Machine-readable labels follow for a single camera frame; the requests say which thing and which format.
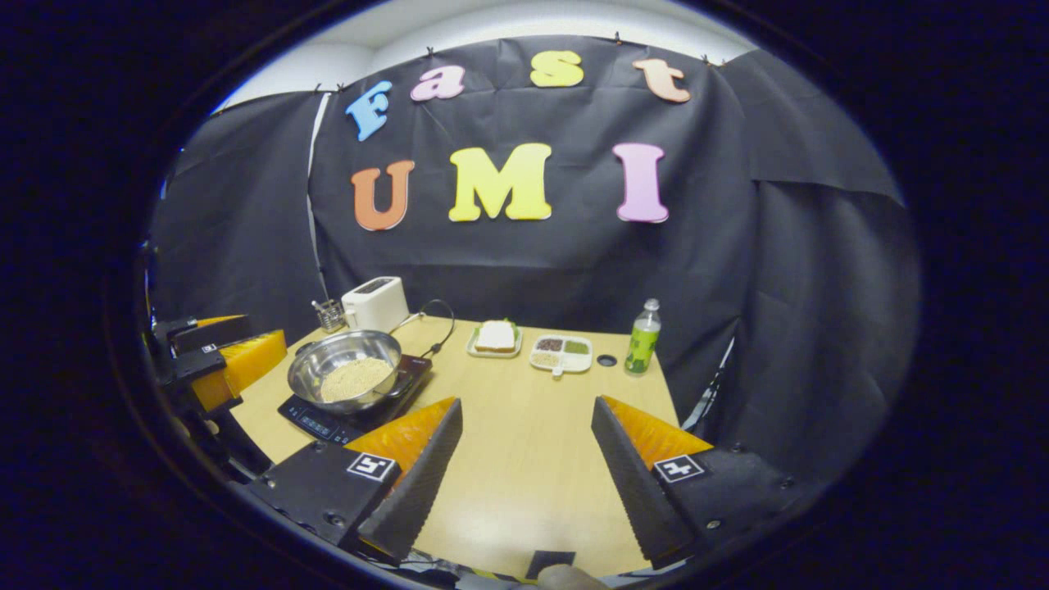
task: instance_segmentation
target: stainless steel bowl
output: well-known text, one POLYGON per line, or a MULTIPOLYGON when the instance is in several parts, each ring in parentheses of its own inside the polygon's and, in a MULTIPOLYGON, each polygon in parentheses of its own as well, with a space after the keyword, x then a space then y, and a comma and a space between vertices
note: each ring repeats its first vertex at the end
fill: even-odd
POLYGON ((404 389, 398 385, 398 364, 401 344, 389 334, 374 330, 357 330, 328 336, 303 345, 287 368, 287 384, 292 392, 315 406, 335 414, 363 412, 380 401, 397 397, 404 389), (374 387, 342 401, 326 403, 321 399, 324 379, 336 368, 360 358, 379 358, 390 363, 390 374, 374 387))

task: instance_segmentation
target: wooden table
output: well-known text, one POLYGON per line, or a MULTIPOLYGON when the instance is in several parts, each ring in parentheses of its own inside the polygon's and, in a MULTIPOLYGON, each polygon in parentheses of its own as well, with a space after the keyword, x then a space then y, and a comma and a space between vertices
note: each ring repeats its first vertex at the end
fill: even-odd
MULTIPOLYGON (((466 566, 523 576, 536 550, 575 551, 575 565, 602 576, 643 569, 626 511, 591 431, 594 398, 603 394, 677 424, 658 360, 642 377, 623 371, 628 336, 523 328, 521 353, 511 359, 466 353, 476 322, 457 320, 433 357, 433 376, 412 409, 448 396, 463 400, 463 437, 448 464, 433 509, 415 547, 466 566), (528 362, 538 336, 588 338, 590 371, 554 380, 528 362)), ((425 317, 393 332, 405 354, 440 341, 449 320, 425 317)), ((273 371, 242 392, 233 408, 258 446, 281 462, 313 439, 277 414, 292 395, 287 367, 294 352, 326 336, 320 329, 288 349, 273 371)))

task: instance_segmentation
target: sandwich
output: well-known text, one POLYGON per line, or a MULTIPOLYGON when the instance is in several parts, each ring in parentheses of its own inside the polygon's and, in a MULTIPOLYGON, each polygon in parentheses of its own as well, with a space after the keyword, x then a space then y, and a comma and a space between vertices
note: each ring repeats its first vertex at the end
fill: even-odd
POLYGON ((473 347, 478 353, 512 353, 517 350, 517 325, 505 319, 488 320, 477 326, 473 347))

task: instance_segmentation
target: green powder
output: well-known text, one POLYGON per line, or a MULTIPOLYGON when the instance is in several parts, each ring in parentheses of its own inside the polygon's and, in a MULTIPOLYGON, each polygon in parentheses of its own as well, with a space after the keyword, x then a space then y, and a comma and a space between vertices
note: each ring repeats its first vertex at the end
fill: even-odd
POLYGON ((573 342, 572 340, 569 340, 564 343, 564 352, 585 355, 590 353, 590 349, 582 342, 573 342))

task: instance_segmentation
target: letter m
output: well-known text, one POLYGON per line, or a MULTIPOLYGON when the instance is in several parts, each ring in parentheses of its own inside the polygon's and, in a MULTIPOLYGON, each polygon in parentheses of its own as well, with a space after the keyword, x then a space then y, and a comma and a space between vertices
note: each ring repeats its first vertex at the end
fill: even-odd
POLYGON ((474 222, 480 217, 480 208, 474 203, 476 193, 485 213, 494 219, 507 194, 507 217, 511 219, 545 219, 551 207, 543 189, 543 167, 553 150, 545 144, 521 144, 514 148, 502 170, 496 170, 483 148, 461 149, 451 155, 458 168, 455 186, 455 206, 448 212, 453 222, 474 222))

